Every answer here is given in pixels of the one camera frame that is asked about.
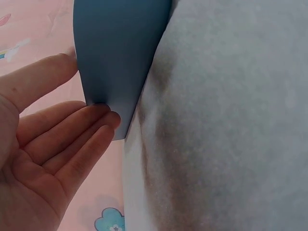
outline palm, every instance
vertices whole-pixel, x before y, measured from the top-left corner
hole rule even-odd
[[[119,115],[66,102],[19,119],[77,72],[73,50],[0,77],[0,229],[54,231],[109,146]]]
[[[5,198],[0,207],[6,208],[3,218],[9,230],[56,230],[91,169],[85,169],[84,162],[94,165],[118,125],[118,115],[107,106],[84,107],[82,102],[62,103],[22,118],[0,175],[0,198]],[[84,158],[85,153],[93,158]]]

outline fingernail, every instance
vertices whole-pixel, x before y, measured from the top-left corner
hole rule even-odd
[[[75,51],[74,47],[70,47],[69,49],[67,49],[65,54],[67,54],[68,56],[72,57],[73,59],[76,59],[76,51]]]

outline cartoon print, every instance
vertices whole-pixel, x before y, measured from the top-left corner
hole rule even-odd
[[[94,225],[97,231],[125,231],[125,218],[117,209],[107,208]]]
[[[0,18],[0,26],[5,25],[8,22],[8,20],[10,19],[10,17],[11,17],[11,14],[9,13],[6,16]]]
[[[30,42],[30,39],[27,38],[21,42],[18,42],[16,44],[16,46],[14,46],[13,48],[11,49],[7,49],[7,50],[4,50],[4,51],[0,51],[0,59],[6,59],[7,62],[10,62],[13,58],[14,55],[16,55],[19,51],[19,48],[26,45],[27,43]]]

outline finger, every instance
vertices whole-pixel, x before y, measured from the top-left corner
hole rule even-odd
[[[65,194],[72,198],[84,179],[113,139],[115,131],[108,125],[101,127],[80,151],[61,168],[55,177],[61,182]]]
[[[76,58],[59,54],[0,77],[0,95],[19,112],[70,80],[77,72]]]
[[[17,139],[20,147],[59,124],[72,113],[85,107],[82,101],[69,101],[20,118]]]
[[[57,154],[42,166],[50,174],[55,175],[85,144],[86,142],[97,132],[99,128],[104,125],[108,125],[113,129],[116,129],[120,125],[120,116],[115,112],[110,112],[97,121],[91,128],[85,131],[80,137],[78,137],[70,146],[64,151]]]
[[[108,112],[110,108],[103,104],[84,107],[31,141],[24,150],[31,156],[33,162],[42,165],[67,148]]]

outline flower print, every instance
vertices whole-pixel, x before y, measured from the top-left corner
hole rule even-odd
[[[114,225],[113,227],[110,227],[110,231],[123,231],[121,227],[118,225]]]

